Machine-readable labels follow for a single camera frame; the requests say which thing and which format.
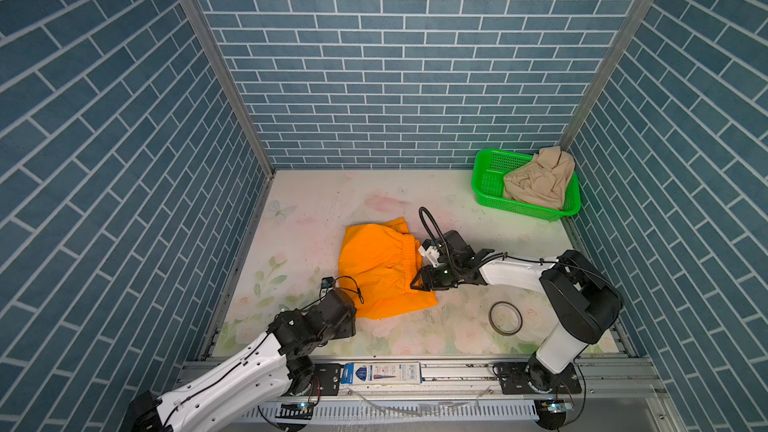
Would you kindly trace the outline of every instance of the wire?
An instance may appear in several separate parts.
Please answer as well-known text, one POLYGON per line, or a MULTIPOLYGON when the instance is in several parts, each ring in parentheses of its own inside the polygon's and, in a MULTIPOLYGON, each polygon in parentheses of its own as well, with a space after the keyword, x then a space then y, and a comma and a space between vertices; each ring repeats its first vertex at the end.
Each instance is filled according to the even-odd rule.
POLYGON ((448 256, 448 265, 451 267, 451 270, 458 272, 459 268, 456 267, 456 264, 453 262, 453 253, 451 250, 451 245, 448 244, 448 241, 445 237, 442 236, 442 231, 440 230, 440 226, 437 225, 437 221, 432 216, 432 214, 427 210, 426 207, 419 207, 418 208, 418 217, 422 220, 422 225, 427 230, 427 234, 429 234, 429 238, 432 239, 432 242, 437 245, 437 240, 435 239, 435 235, 432 234, 432 230, 427 225, 427 221, 424 220, 424 215, 426 214, 427 217, 429 217, 429 221, 432 223, 432 225, 435 227, 435 230, 437 231, 438 237, 440 237, 440 242, 446 247, 446 255, 448 256))
POLYGON ((401 409, 401 408, 387 407, 385 405, 378 405, 377 403, 371 402, 367 398, 363 397, 363 395, 360 394, 360 392, 358 392, 357 390, 354 390, 354 389, 347 389, 347 390, 349 392, 351 392, 352 394, 356 395, 357 397, 361 398, 363 402, 365 402, 366 404, 370 405, 372 408, 374 408, 376 410, 379 410, 381 412, 390 411, 390 412, 394 412, 395 414, 409 415, 409 416, 412 416, 412 417, 421 417, 422 416, 421 408, 417 408, 416 410, 410 410, 410 409, 406 409, 406 408, 402 408, 401 409))
POLYGON ((571 398, 571 405, 573 405, 573 406, 574 406, 574 408, 576 408, 576 402, 574 402, 574 396, 571 394, 571 389, 570 389, 570 387, 569 387, 569 386, 568 386, 568 384, 566 384, 565 382, 562 382, 562 385, 563 385, 563 387, 565 387, 565 389, 568 391, 568 396, 571 398))
POLYGON ((578 418, 580 418, 581 415, 584 413, 584 408, 587 407, 587 380, 584 379, 584 372, 581 371, 581 366, 576 364, 576 368, 578 369, 578 372, 581 374, 581 390, 584 392, 584 397, 581 400, 581 410, 578 412, 578 414, 576 414, 575 418, 573 418, 572 420, 569 420, 565 424, 562 424, 560 428, 565 427, 566 425, 571 425, 573 422, 578 420, 578 418))
POLYGON ((320 403, 320 378, 315 377, 315 379, 317 380, 317 401, 315 402, 315 406, 317 406, 320 403))
POLYGON ((496 377, 496 379, 507 380, 512 376, 512 374, 502 374, 501 371, 497 372, 496 371, 497 367, 498 367, 498 364, 494 364, 491 366, 491 374, 493 374, 494 377, 496 377))
POLYGON ((568 261, 569 261, 571 264, 566 264, 566 263, 564 263, 564 262, 560 262, 560 261, 543 260, 542 258, 540 258, 540 259, 536 260, 536 259, 530 259, 530 258, 525 258, 525 257, 515 257, 515 256, 513 256, 513 255, 507 255, 507 257, 509 257, 509 258, 513 258, 514 260, 523 261, 523 262, 530 262, 530 263, 533 263, 533 264, 560 264, 560 265, 564 265, 565 267, 569 267, 569 268, 575 268, 575 269, 577 269, 577 270, 580 270, 580 271, 582 271, 583 273, 585 273, 585 274, 587 274, 587 275, 591 275, 592 277, 597 277, 597 278, 599 278, 601 281, 605 282, 605 283, 606 283, 606 285, 608 286, 608 288, 609 288, 609 289, 610 289, 610 290, 611 290, 611 291, 612 291, 614 294, 616 294, 616 296, 617 296, 617 297, 619 297, 619 304, 620 304, 620 306, 621 306, 621 307, 623 307, 623 306, 624 306, 624 299, 621 297, 621 294, 619 293, 619 291, 618 291, 618 290, 616 290, 616 287, 614 287, 614 285, 613 285, 613 284, 611 284, 609 281, 607 281, 607 280, 605 279, 605 277, 603 277, 602 275, 600 275, 600 274, 596 274, 596 273, 592 272, 591 270, 587 270, 586 268, 582 268, 582 267, 579 267, 579 266, 577 266, 577 265, 574 263, 574 261, 573 261, 572 259, 570 259, 570 258, 566 258, 565 260, 568 260, 568 261))
MULTIPOLYGON (((363 298, 362 298, 362 293, 360 292, 360 286, 358 285, 358 283, 357 283, 357 280, 355 280, 355 278, 354 278, 354 277, 352 277, 351 275, 340 275, 339 277, 336 277, 336 278, 334 278, 334 279, 331 281, 330 287, 328 287, 328 288, 331 288, 331 287, 333 287, 333 285, 334 285, 336 282, 338 282, 340 278, 348 278, 349 280, 351 280, 352 282, 354 282, 354 283, 355 283, 355 288, 357 289, 356 291, 353 291, 353 290, 351 290, 350 288, 344 288, 344 287, 339 287, 339 288, 340 288, 341 290, 350 291, 351 293, 353 293, 353 294, 357 295, 358 299, 360 299, 360 303, 361 303, 361 304, 364 304, 366 301, 365 301, 365 300, 363 300, 363 298)), ((322 289, 321 289, 321 290, 320 290, 320 291, 317 293, 317 295, 318 295, 318 296, 320 296, 320 294, 321 294, 321 293, 322 293, 322 289)))
POLYGON ((299 309, 299 310, 301 310, 301 311, 303 312, 303 311, 307 310, 308 308, 312 307, 312 306, 313 306, 314 304, 316 304, 317 302, 320 302, 321 300, 322 300, 322 297, 321 297, 321 298, 318 298, 318 299, 316 299, 316 300, 313 300, 312 302, 308 303, 307 305, 305 305, 304 307, 302 307, 302 308, 301 308, 301 309, 299 309))
MULTIPOLYGON (((253 354, 254 354, 254 353, 257 351, 257 350, 259 350, 259 347, 261 347, 261 345, 264 343, 264 341, 266 340, 266 338, 267 338, 267 337, 269 337, 269 336, 270 336, 269 334, 266 334, 266 335, 264 335, 264 338, 263 338, 263 339, 261 339, 261 342, 259 342, 259 344, 258 344, 257 346, 255 346, 255 347, 254 347, 254 350, 252 350, 250 353, 248 353, 248 355, 246 355, 246 356, 245 356, 245 359, 244 359, 244 360, 248 360, 248 358, 249 358, 251 355, 253 355, 253 354)), ((227 370, 227 371, 226 371, 226 373, 225 373, 224 375, 222 375, 221 377, 219 377, 218 379, 216 379, 216 381, 215 381, 215 382, 213 382, 212 384, 209 384, 209 385, 207 385, 206 387, 204 387, 204 388, 202 388, 202 389, 198 390, 198 391, 197 391, 197 392, 195 392, 194 394, 190 395, 190 396, 189 396, 189 397, 187 397, 186 399, 184 399, 184 400, 182 400, 181 402, 179 402, 179 403, 178 403, 178 405, 172 409, 172 411, 170 412, 170 414, 168 414, 168 417, 166 417, 166 418, 165 418, 165 422, 163 422, 163 427, 165 427, 165 426, 167 426, 167 425, 168 425, 168 420, 170 420, 170 417, 171 417, 171 416, 174 414, 174 412, 178 412, 178 409, 179 409, 179 407, 180 407, 180 406, 184 405, 184 404, 185 404, 185 403, 186 403, 188 400, 191 400, 192 398, 194 398, 194 397, 197 397, 197 395, 200 395, 200 394, 202 394, 202 393, 203 393, 203 392, 205 392, 206 390, 208 390, 208 389, 212 388, 213 386, 215 386, 216 384, 218 384, 219 382, 221 382, 222 380, 224 380, 224 379, 225 379, 225 377, 226 377, 227 375, 229 375, 229 374, 230 374, 230 373, 231 373, 233 370, 235 370, 236 368, 238 368, 238 367, 239 367, 239 366, 241 366, 242 364, 243 364, 243 361, 242 361, 242 360, 238 360, 238 362, 237 362, 235 365, 233 365, 231 369, 227 370)))
POLYGON ((480 267, 482 267, 483 265, 488 264, 489 262, 492 262, 497 259, 504 260, 508 256, 509 254, 507 254, 506 252, 496 252, 495 254, 491 254, 486 258, 484 258, 483 260, 481 260, 479 264, 475 265, 475 267, 470 268, 469 272, 467 272, 465 275, 472 275, 475 272, 479 271, 480 267))
POLYGON ((276 428, 276 429, 278 429, 278 430, 283 430, 283 432, 285 432, 286 430, 288 430, 288 427, 287 427, 287 426, 286 426, 286 427, 283 429, 283 427, 281 427, 281 426, 277 425, 277 422, 273 422, 272 420, 269 420, 268 418, 266 418, 266 416, 264 415, 264 412, 262 412, 262 411, 261 411, 261 407, 259 407, 258 405, 256 406, 256 410, 258 410, 258 411, 259 411, 259 415, 261 416, 261 418, 263 418, 264 420, 266 420, 266 422, 267 422, 269 425, 271 425, 272 427, 275 427, 275 428, 276 428))

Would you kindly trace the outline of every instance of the black motor joint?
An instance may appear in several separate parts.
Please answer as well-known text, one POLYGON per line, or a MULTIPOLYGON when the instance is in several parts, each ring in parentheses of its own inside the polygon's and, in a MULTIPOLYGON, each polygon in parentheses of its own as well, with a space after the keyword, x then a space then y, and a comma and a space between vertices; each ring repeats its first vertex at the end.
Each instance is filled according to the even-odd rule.
POLYGON ((322 300, 306 312, 299 309, 280 312, 266 332, 280 343, 279 352, 286 357, 289 392, 306 390, 315 366, 308 357, 316 348, 337 338, 355 334, 355 303, 338 288, 329 289, 322 300))
POLYGON ((546 394, 550 390, 556 390, 560 385, 560 375, 552 374, 533 354, 528 359, 528 379, 531 387, 546 394))
POLYGON ((411 282, 411 289, 430 292, 447 291, 462 284, 487 285, 478 266, 493 249, 484 248, 475 253, 455 230, 447 231, 443 237, 446 243, 427 239, 422 244, 424 250, 433 245, 437 247, 440 264, 437 267, 431 264, 421 267, 411 282))

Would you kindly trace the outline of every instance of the blue brick wallpaper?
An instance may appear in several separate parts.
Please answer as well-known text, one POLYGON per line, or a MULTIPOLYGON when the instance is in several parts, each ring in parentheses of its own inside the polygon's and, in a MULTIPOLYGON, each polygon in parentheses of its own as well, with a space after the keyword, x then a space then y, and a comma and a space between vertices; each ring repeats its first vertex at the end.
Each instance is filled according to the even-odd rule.
POLYGON ((168 389, 263 179, 177 0, 0 0, 0 430, 168 389))
POLYGON ((593 259, 690 430, 768 429, 768 0, 656 0, 572 152, 593 259))
POLYGON ((632 0, 200 0, 278 168, 560 139, 632 0))

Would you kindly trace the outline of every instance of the white robotic arm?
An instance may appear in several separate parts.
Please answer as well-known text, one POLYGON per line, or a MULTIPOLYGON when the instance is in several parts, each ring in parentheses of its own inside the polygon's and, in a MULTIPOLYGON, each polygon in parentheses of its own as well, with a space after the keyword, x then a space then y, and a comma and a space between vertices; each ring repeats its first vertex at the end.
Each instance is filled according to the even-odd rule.
POLYGON ((616 322, 621 310, 619 292, 579 252, 569 250, 550 258, 510 257, 491 249, 475 253, 455 230, 443 235, 426 208, 418 212, 430 236, 419 252, 429 264, 418 271, 411 288, 430 291, 461 284, 511 285, 547 295, 558 323, 528 361, 532 388, 546 393, 556 387, 568 364, 616 322))
POLYGON ((280 312, 235 356, 189 384, 130 402, 121 432, 215 432, 262 402, 310 388, 307 357, 335 338, 355 334, 355 305, 338 288, 304 309, 280 312))
POLYGON ((280 342, 264 332, 206 375, 163 394, 158 416, 172 430, 213 432, 283 395, 293 382, 289 375, 280 342))
MULTIPOLYGON (((431 240, 419 249, 428 264, 411 288, 511 285, 549 298, 559 322, 528 360, 526 373, 534 390, 547 393, 557 387, 568 364, 597 343, 618 317, 619 293, 578 252, 556 258, 513 258, 490 249, 475 254, 456 231, 443 235, 424 207, 419 214, 431 240)), ((314 374, 308 355, 331 339, 353 336, 355 314, 354 302, 338 288, 304 309, 280 312, 257 340, 206 375, 160 397, 149 391, 137 396, 120 432, 215 432, 262 402, 285 393, 304 394, 314 374)))

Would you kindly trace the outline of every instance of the beige cloth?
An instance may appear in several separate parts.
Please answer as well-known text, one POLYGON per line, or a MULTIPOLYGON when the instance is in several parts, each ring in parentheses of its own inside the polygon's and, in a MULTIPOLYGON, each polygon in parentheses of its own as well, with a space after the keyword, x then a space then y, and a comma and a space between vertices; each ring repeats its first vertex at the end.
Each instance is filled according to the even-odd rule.
POLYGON ((504 176, 504 198, 563 209, 565 189, 574 174, 574 158, 560 146, 546 147, 523 167, 504 176))

